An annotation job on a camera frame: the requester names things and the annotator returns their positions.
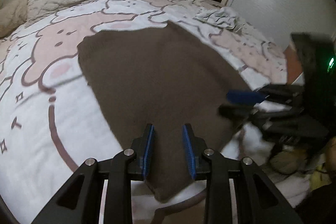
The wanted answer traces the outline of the brown knit cardigan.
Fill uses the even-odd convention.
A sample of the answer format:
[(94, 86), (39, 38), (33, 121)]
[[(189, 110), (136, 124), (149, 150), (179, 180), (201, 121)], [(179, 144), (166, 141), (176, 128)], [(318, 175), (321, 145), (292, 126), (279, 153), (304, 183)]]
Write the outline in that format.
[(147, 185), (160, 202), (191, 182), (182, 143), (189, 123), (206, 144), (221, 150), (234, 135), (218, 115), (231, 89), (248, 84), (216, 50), (181, 26), (100, 31), (78, 45), (78, 61), (101, 112), (121, 147), (147, 124), (155, 130)]

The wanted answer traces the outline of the white grey crumpled cloth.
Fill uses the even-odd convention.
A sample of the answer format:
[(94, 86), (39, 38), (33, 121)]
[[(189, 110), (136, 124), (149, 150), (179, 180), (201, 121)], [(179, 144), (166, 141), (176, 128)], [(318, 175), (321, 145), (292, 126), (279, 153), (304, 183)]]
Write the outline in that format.
[(209, 10), (202, 9), (194, 16), (194, 19), (229, 31), (238, 31), (246, 25), (246, 21), (230, 7)]

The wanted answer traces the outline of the bear print bed sheet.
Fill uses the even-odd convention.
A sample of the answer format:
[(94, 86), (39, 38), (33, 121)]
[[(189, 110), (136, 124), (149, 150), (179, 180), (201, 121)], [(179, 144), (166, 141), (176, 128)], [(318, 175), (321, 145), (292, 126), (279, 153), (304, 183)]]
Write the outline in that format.
[(101, 30), (179, 24), (228, 61), (251, 88), (285, 83), (288, 58), (250, 25), (242, 36), (195, 20), (206, 0), (98, 0), (20, 26), (1, 40), (1, 196), (20, 223), (31, 223), (89, 157), (121, 146), (77, 59), (77, 45)]

